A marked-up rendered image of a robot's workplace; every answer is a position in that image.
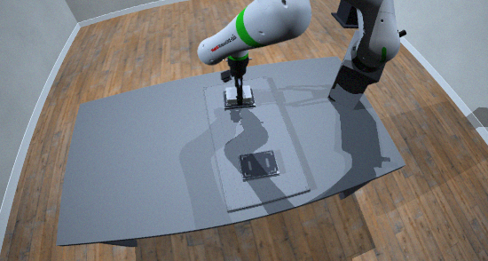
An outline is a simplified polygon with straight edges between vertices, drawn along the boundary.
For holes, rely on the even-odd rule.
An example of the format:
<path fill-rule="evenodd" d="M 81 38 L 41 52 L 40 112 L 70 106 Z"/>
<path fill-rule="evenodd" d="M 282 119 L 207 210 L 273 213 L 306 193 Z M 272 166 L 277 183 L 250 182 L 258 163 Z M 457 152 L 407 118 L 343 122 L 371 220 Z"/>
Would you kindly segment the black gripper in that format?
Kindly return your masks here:
<path fill-rule="evenodd" d="M 243 93 L 242 93 L 242 79 L 243 79 L 243 75 L 246 74 L 246 68 L 243 68 L 243 69 L 240 69 L 240 70 L 235 70 L 235 69 L 232 69 L 230 68 L 230 72 L 232 75 L 234 75 L 234 80 L 235 80 L 235 84 L 237 85 L 237 106 L 242 106 L 242 100 L 243 100 Z M 236 82 L 236 78 L 237 78 L 237 82 Z M 235 85 L 235 87 L 236 87 Z"/>

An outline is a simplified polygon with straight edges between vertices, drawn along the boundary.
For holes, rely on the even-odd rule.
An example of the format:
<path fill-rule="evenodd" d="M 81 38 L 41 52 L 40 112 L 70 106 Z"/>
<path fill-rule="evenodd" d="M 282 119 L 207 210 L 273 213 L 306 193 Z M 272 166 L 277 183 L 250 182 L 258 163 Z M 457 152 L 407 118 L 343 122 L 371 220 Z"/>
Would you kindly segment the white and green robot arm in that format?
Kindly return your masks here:
<path fill-rule="evenodd" d="M 373 73 L 397 55 L 400 37 L 406 35 L 405 30 L 398 32 L 394 1 L 343 1 L 358 14 L 359 40 L 351 49 L 352 62 L 359 70 Z M 230 68 L 243 69 L 252 59 L 248 50 L 297 38 L 310 23 L 310 0 L 255 0 L 223 30 L 202 41 L 198 56 L 206 65 L 227 58 Z"/>

